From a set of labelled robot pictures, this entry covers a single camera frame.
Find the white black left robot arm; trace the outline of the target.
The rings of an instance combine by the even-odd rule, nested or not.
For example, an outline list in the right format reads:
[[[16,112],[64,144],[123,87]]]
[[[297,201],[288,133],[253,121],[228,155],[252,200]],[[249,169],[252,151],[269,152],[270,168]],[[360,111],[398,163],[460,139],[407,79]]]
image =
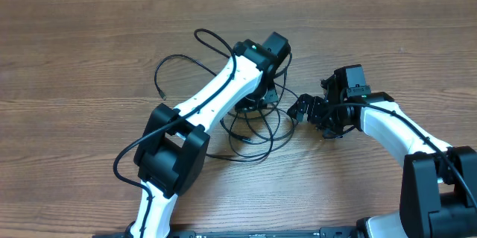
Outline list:
[[[136,151],[139,181],[118,178],[142,191],[136,220],[121,237],[168,236],[174,206],[200,174],[214,127],[231,109],[261,112],[277,101],[274,79],[291,53],[288,40],[273,32],[262,44],[245,40],[225,47],[226,66],[185,102],[174,108],[158,105],[142,137],[117,156]]]

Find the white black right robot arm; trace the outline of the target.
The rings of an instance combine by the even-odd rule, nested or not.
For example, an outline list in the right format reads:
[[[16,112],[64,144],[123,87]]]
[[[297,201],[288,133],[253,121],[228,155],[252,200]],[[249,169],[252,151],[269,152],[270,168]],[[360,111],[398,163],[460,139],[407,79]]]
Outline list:
[[[326,139],[357,129],[401,165],[398,211],[358,220],[355,237],[476,235],[476,151],[471,147],[433,137],[386,93],[336,102],[303,94],[287,113],[315,125]]]

